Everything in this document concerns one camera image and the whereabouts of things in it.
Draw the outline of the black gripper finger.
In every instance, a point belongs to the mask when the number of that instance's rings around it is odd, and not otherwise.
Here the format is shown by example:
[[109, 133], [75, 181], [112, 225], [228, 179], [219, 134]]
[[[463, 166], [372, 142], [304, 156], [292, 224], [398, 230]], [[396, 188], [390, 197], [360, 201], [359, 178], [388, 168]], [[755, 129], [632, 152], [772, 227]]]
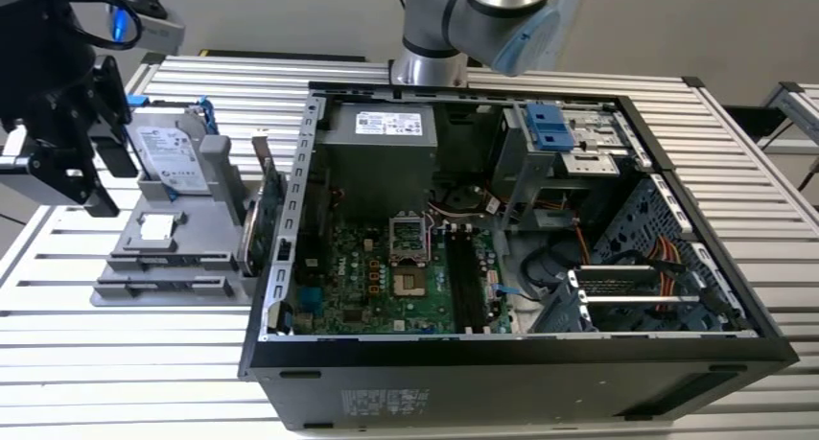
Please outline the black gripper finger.
[[32, 196], [51, 205], [79, 205], [95, 218], [112, 218], [119, 208], [105, 190], [93, 164], [93, 152], [37, 147], [28, 161]]
[[88, 136], [111, 174], [115, 177], [136, 177], [139, 173], [128, 152], [127, 134], [132, 111], [112, 56], [96, 57], [91, 76], [88, 99], [97, 119]]

